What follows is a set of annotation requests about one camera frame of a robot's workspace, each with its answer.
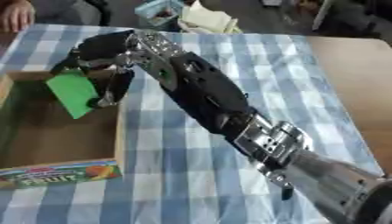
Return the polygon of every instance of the green card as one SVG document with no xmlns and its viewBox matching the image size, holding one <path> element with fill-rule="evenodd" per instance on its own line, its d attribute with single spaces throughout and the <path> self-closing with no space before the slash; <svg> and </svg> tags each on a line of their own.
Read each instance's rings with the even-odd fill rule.
<svg viewBox="0 0 392 224">
<path fill-rule="evenodd" d="M 73 119 L 93 110 L 88 107 L 91 98 L 98 97 L 91 81 L 79 69 L 65 70 L 46 82 Z"/>
</svg>

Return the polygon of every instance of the blue and white tablecloth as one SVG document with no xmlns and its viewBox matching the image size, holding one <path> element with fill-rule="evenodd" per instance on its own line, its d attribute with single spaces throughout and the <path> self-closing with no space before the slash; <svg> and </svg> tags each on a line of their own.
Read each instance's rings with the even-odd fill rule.
<svg viewBox="0 0 392 224">
<path fill-rule="evenodd" d="M 0 62 L 9 70 L 50 69 L 78 41 L 123 28 L 37 24 Z M 312 55 L 305 37 L 167 33 L 219 67 L 274 122 L 307 131 L 317 153 L 381 172 Z M 275 187 L 222 137 L 187 116 L 141 69 L 129 89 L 123 178 L 0 191 L 7 224 L 319 224 L 299 192 Z"/>
</svg>

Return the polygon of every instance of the person's hand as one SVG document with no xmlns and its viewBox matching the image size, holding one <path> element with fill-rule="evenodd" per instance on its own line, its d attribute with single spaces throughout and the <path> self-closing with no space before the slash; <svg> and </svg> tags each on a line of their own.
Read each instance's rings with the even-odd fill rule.
<svg viewBox="0 0 392 224">
<path fill-rule="evenodd" d="M 20 32 L 34 23 L 35 10 L 27 0 L 13 0 L 0 15 L 5 32 Z"/>
</svg>

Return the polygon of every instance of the wooden box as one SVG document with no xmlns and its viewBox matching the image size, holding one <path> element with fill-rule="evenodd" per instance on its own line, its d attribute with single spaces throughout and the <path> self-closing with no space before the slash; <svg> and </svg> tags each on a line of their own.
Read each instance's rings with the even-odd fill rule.
<svg viewBox="0 0 392 224">
<path fill-rule="evenodd" d="M 89 76 L 105 81 L 109 71 Z M 121 176 L 124 106 L 74 120 L 45 84 L 50 78 L 48 72 L 0 77 L 0 188 Z"/>
</svg>

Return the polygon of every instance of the box label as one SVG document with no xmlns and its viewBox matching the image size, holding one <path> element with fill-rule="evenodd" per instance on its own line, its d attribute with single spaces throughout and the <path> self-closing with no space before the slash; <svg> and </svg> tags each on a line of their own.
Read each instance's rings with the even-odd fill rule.
<svg viewBox="0 0 392 224">
<path fill-rule="evenodd" d="M 26 188 L 121 176 L 116 161 L 34 167 L 0 171 L 0 188 Z"/>
</svg>

